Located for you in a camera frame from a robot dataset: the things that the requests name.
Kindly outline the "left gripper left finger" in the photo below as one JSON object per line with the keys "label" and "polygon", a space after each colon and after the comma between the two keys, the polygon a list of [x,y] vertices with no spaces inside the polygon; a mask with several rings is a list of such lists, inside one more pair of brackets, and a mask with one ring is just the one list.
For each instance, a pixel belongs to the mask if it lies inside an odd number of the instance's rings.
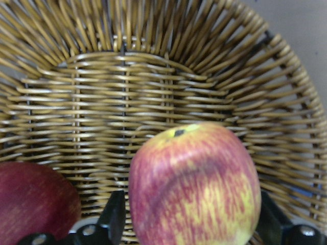
{"label": "left gripper left finger", "polygon": [[86,223],[63,239],[50,233],[32,233],[18,244],[119,244],[126,220],[125,193],[114,191],[96,223]]}

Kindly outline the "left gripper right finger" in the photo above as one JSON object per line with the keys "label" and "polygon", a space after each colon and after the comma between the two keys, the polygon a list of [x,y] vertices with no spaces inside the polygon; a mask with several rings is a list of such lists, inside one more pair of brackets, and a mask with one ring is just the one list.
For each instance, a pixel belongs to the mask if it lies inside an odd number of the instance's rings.
{"label": "left gripper right finger", "polygon": [[326,235],[313,226],[294,224],[267,192],[261,192],[261,199],[261,213],[256,231],[264,244],[326,244]]}

